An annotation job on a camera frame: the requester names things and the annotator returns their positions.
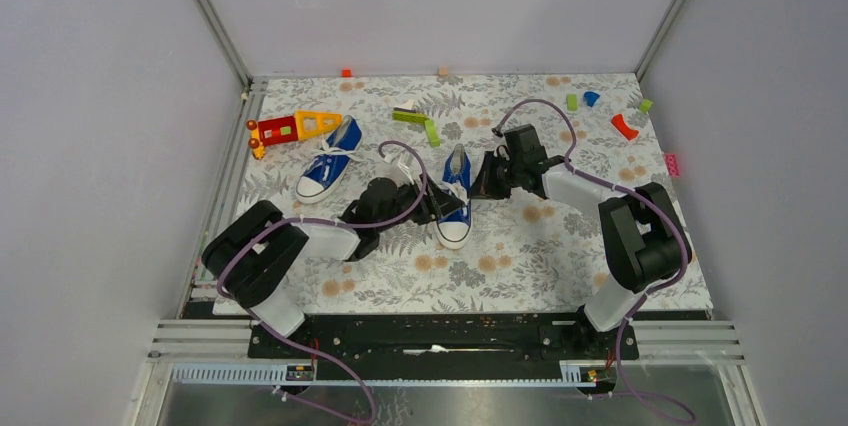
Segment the blue sneaker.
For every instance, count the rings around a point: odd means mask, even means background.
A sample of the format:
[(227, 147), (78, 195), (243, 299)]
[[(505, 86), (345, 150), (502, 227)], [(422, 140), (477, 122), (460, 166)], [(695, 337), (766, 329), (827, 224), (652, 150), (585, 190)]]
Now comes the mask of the blue sneaker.
[(321, 140), (317, 154), (297, 181), (296, 199), (303, 204), (315, 204), (331, 196), (348, 167), (362, 160), (358, 156), (362, 139), (357, 121), (350, 115), (344, 116), (341, 124)]
[(433, 232), (440, 244), (450, 250), (458, 250), (467, 242), (472, 229), (471, 161), (463, 144), (458, 143), (445, 161), (441, 192), (446, 193), (456, 209), (443, 215), (433, 225)]

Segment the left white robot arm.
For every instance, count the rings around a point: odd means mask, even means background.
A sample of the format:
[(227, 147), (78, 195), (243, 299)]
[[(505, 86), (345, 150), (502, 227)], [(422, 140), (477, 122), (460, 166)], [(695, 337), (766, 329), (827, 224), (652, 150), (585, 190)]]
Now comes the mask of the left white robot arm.
[(377, 248), (382, 232), (406, 221), (445, 219), (468, 202), (460, 185), (431, 179), (399, 185), (387, 177), (371, 180), (338, 220), (287, 218), (261, 200), (205, 247), (200, 262), (216, 278), (221, 296), (269, 326), (272, 344), (296, 357), (309, 347), (311, 333), (282, 281), (297, 261), (358, 261)]

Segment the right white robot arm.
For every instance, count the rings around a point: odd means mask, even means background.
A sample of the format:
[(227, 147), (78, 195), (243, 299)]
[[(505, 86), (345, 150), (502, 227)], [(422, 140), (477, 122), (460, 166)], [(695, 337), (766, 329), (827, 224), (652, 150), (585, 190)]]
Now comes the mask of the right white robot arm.
[(597, 358), (612, 346), (612, 329), (647, 295), (683, 275), (691, 246), (681, 222), (668, 192), (656, 182), (628, 189), (581, 171), (563, 156), (549, 156), (530, 125), (502, 136), (504, 144), (484, 154), (471, 198), (503, 200), (520, 188), (600, 223), (609, 277), (582, 306), (586, 323), (573, 332), (577, 351)]

